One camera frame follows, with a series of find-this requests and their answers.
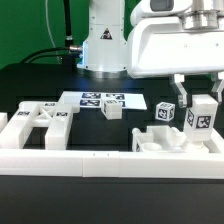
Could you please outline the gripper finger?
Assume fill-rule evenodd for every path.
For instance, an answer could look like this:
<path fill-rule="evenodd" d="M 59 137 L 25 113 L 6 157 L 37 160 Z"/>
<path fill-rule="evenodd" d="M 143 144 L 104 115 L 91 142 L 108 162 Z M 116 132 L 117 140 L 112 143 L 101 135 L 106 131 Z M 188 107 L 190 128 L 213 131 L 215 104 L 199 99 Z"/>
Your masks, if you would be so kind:
<path fill-rule="evenodd" d="M 170 85 L 178 97 L 178 104 L 180 108 L 187 107 L 187 92 L 183 86 L 185 76 L 183 74 L 173 74 L 170 76 Z"/>
<path fill-rule="evenodd" d="M 211 90 L 212 95 L 218 102 L 221 102 L 222 92 L 224 90 L 224 71 L 214 73 L 211 76 L 211 80 L 214 82 L 214 85 Z"/>

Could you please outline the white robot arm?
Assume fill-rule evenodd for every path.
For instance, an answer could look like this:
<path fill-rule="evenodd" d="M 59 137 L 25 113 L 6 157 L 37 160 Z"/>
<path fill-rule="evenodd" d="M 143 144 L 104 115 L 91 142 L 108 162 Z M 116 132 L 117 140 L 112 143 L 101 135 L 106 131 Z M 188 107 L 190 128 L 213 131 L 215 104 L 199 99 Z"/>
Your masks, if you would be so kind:
<path fill-rule="evenodd" d="M 179 105 L 191 97 L 186 75 L 210 74 L 213 96 L 224 90 L 224 0 L 140 0 L 123 35 L 125 0 L 90 0 L 89 35 L 80 69 L 96 77 L 123 71 L 133 78 L 168 76 Z"/>

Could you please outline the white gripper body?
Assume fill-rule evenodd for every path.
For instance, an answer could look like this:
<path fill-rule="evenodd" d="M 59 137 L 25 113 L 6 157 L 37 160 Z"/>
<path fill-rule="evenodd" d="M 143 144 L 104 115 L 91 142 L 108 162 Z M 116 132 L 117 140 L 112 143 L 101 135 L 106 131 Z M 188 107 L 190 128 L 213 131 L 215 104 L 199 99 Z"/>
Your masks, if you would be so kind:
<path fill-rule="evenodd" d="M 184 31 L 178 17 L 143 19 L 127 45 L 132 78 L 224 71 L 224 31 Z"/>

